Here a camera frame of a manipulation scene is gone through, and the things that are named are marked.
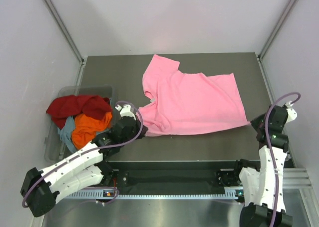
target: gray table surface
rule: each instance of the gray table surface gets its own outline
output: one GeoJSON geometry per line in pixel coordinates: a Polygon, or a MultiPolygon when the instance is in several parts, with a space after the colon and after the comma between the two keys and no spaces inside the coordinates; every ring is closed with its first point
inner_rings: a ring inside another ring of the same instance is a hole
{"type": "MultiPolygon", "coordinates": [[[[184,73],[207,76],[234,73],[247,120],[264,113],[270,104],[254,53],[169,54],[184,73]]],[[[152,55],[89,56],[81,85],[112,84],[118,100],[140,107],[149,103],[142,75],[152,55]]],[[[230,161],[258,160],[258,142],[252,127],[193,136],[147,137],[125,146],[111,161],[230,161]]]]}

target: t-shirt sleeve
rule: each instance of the t-shirt sleeve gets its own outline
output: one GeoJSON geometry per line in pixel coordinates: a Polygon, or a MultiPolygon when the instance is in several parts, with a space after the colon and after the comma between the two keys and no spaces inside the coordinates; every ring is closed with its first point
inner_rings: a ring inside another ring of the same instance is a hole
{"type": "Polygon", "coordinates": [[[146,97],[153,99],[157,94],[158,81],[178,70],[180,62],[158,55],[153,55],[152,60],[146,68],[142,85],[146,97]]]}

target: white wall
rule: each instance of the white wall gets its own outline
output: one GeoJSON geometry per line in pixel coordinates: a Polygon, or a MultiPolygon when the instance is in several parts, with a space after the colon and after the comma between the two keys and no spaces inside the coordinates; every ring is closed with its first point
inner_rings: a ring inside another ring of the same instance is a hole
{"type": "Polygon", "coordinates": [[[298,117],[287,125],[298,165],[319,198],[319,2],[299,0],[264,59],[275,96],[299,91],[298,117]]]}
{"type": "Polygon", "coordinates": [[[27,170],[45,165],[45,110],[75,83],[79,62],[42,0],[0,0],[0,10],[0,225],[29,227],[20,189],[27,170]]]}
{"type": "Polygon", "coordinates": [[[257,52],[288,0],[53,0],[82,55],[257,52]]]}

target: red cloth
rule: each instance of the red cloth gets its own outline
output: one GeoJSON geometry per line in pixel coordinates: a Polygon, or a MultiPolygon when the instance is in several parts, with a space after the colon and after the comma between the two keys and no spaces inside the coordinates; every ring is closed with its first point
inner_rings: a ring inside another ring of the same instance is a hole
{"type": "Polygon", "coordinates": [[[66,119],[69,116],[84,113],[95,120],[102,120],[105,113],[111,111],[109,99],[102,98],[99,95],[68,95],[58,97],[53,100],[46,110],[59,129],[64,127],[66,119]]]}

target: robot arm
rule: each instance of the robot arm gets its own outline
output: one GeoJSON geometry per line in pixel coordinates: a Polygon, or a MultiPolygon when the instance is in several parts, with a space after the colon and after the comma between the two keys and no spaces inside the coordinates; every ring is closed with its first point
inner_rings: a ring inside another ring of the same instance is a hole
{"type": "Polygon", "coordinates": [[[240,160],[235,172],[239,175],[245,193],[245,207],[240,216],[240,227],[267,227],[273,211],[276,211],[276,227],[291,227],[292,217],[285,214],[283,199],[283,170],[288,152],[288,137],[282,134],[284,125],[296,119],[297,113],[290,103],[275,106],[269,119],[272,150],[277,169],[274,170],[270,150],[265,139],[265,115],[252,121],[259,141],[260,169],[249,161],[240,160]],[[279,195],[274,210],[275,175],[279,177],[279,195]]]}
{"type": "Polygon", "coordinates": [[[26,198],[27,206],[35,217],[47,213],[60,200],[85,187],[110,185],[114,172],[107,159],[117,153],[121,145],[110,149],[99,147],[131,140],[139,133],[140,128],[142,131],[138,138],[142,138],[147,131],[147,128],[141,127],[141,123],[136,120],[130,105],[117,105],[116,109],[120,112],[121,119],[109,132],[97,135],[81,150],[52,166],[40,171],[33,168],[27,172],[21,189],[23,197],[37,181],[43,179],[26,198]]]}

